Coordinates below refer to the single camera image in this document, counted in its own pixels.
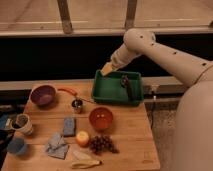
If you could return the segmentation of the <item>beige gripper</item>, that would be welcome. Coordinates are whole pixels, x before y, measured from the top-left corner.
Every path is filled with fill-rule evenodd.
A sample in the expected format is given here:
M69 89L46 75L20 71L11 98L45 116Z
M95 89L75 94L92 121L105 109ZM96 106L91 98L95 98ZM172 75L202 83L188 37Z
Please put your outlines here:
M139 57L140 53L129 50L125 44L122 44L112 55L111 62L107 62L101 69L103 76L108 75L114 70L124 68L131 63L135 58Z

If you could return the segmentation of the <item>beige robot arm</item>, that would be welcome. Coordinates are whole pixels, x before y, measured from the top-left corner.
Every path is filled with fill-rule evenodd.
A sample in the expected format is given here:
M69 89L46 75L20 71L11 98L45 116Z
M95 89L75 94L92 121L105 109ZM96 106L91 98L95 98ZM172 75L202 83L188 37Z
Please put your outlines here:
M160 44L152 32L131 28L101 73L121 69L141 55L187 87L177 108L170 171L213 171L213 60Z

